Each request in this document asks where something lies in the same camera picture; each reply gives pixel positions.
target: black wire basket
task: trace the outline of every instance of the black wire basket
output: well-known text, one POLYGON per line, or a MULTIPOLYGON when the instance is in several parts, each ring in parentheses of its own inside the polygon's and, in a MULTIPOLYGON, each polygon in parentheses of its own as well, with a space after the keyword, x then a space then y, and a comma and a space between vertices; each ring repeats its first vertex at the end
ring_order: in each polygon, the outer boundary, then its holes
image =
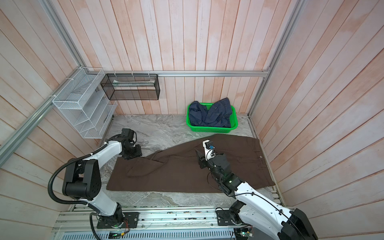
POLYGON ((157 74, 108 73, 100 84, 110 100, 158 100, 160 95, 157 74))

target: metal grille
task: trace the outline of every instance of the metal grille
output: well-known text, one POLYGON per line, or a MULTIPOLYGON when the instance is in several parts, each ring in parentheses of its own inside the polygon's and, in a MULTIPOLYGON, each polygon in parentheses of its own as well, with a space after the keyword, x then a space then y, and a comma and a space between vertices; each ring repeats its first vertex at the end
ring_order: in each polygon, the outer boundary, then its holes
MULTIPOLYGON (((101 239, 108 239, 109 233, 121 233, 121 231, 99 231, 101 239)), ((233 228, 215 229, 176 229, 176 230, 132 230, 120 239, 142 239, 142 240, 161 240, 161 239, 229 239, 233 234, 233 228)), ((92 232, 67 232, 61 240, 95 239, 92 232)))
POLYGON ((57 94, 53 104, 61 109, 82 109, 103 77, 103 70, 97 75, 90 75, 82 68, 57 94))
POLYGON ((109 104, 104 91, 95 91, 103 77, 103 70, 92 75, 82 68, 53 100, 83 138, 102 138, 117 106, 117 101, 109 104))

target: green plastic basket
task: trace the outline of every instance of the green plastic basket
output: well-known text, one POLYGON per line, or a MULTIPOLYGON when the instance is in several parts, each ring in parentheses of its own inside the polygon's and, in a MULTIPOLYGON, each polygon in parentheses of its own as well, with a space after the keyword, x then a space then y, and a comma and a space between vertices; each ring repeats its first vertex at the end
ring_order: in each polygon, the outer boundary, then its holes
MULTIPOLYGON (((201 105, 204 105, 209 110, 213 103, 200 103, 201 105)), ((231 122, 231 127, 200 127, 200 126, 192 126, 191 122, 189 121, 189 105, 187 108, 187 125, 191 128, 194 132, 218 132, 218 133, 229 133, 230 131, 234 130, 238 126, 237 122, 237 116, 236 116, 236 110, 233 106, 232 107, 232 114, 229 116, 229 121, 231 122)))

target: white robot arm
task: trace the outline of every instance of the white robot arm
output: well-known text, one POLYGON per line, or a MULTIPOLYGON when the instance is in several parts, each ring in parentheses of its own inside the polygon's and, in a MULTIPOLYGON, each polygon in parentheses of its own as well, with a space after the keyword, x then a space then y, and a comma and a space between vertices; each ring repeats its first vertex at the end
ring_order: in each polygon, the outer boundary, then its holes
MULTIPOLYGON (((125 219, 124 214, 120 204, 101 190, 100 168, 117 154, 122 154, 125 159, 142 155, 140 145, 135 144, 136 141, 133 140, 134 133, 130 129, 122 129, 121 134, 110 138, 101 148, 86 156, 71 159, 61 166, 48 183, 50 197, 62 204, 89 206, 96 211, 96 214, 91 215, 99 215, 99 221, 102 221, 103 225, 108 228, 121 227, 125 219), (52 190, 53 180, 64 168, 66 172, 63 194, 75 201, 59 199, 52 190)), ((219 188, 227 196, 237 199, 230 207, 231 222, 228 225, 250 225, 275 240, 317 240, 308 218, 302 211, 296 209, 292 212, 276 204, 239 179, 231 172, 226 156, 215 152, 211 141, 204 141, 203 147, 204 155, 197 151, 200 168, 208 167, 219 188)), ((91 228, 96 239, 99 239, 93 224, 91 228)))
POLYGON ((302 211, 293 212, 271 201, 239 179, 231 172, 226 156, 215 152, 212 141, 203 141, 203 148, 204 155, 196 151, 200 168, 208 167, 219 188, 237 199, 229 210, 233 224, 249 224, 275 240, 318 239, 302 211))
POLYGON ((124 222, 119 203, 110 199, 101 190, 100 168, 108 160, 117 154, 124 159, 131 159, 142 155, 140 145, 136 144, 131 129, 122 129, 121 134, 111 137, 103 146, 83 157, 70 159, 52 175, 48 182, 48 194, 56 202, 61 204, 84 204, 96 211, 92 215, 99 215, 99 220, 109 228, 119 228, 124 222), (60 171, 66 169, 62 192, 75 201, 59 199, 53 192, 53 181, 60 171))

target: white wire rack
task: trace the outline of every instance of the white wire rack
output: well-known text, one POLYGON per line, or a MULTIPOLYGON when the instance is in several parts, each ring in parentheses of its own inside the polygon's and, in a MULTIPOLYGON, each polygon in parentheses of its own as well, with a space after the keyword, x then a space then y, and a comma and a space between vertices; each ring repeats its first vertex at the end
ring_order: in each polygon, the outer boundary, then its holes
POLYGON ((83 138, 102 138, 117 107, 117 101, 111 103, 103 90, 96 91, 103 77, 102 69, 94 75, 82 68, 53 99, 83 138))

